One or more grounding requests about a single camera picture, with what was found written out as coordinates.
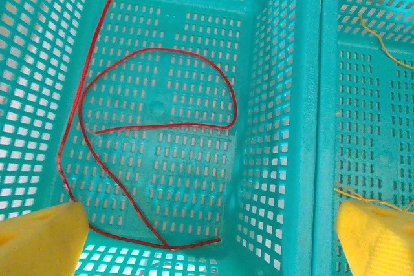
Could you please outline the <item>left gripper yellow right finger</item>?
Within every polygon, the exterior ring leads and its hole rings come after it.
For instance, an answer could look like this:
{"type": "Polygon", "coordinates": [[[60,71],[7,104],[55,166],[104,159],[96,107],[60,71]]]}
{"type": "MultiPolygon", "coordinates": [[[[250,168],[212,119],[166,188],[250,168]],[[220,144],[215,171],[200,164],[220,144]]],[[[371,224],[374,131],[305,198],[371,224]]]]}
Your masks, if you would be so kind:
{"type": "Polygon", "coordinates": [[[348,200],[336,232],[353,275],[413,275],[413,213],[348,200]]]}

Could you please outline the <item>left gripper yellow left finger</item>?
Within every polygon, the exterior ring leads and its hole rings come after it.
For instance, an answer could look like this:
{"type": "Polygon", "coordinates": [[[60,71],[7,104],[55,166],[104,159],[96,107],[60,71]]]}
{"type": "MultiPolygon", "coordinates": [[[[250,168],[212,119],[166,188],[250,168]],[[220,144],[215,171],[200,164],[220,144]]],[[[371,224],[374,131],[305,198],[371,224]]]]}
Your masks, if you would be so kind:
{"type": "Polygon", "coordinates": [[[1,221],[1,275],[74,275],[88,231],[78,202],[1,221]]]}

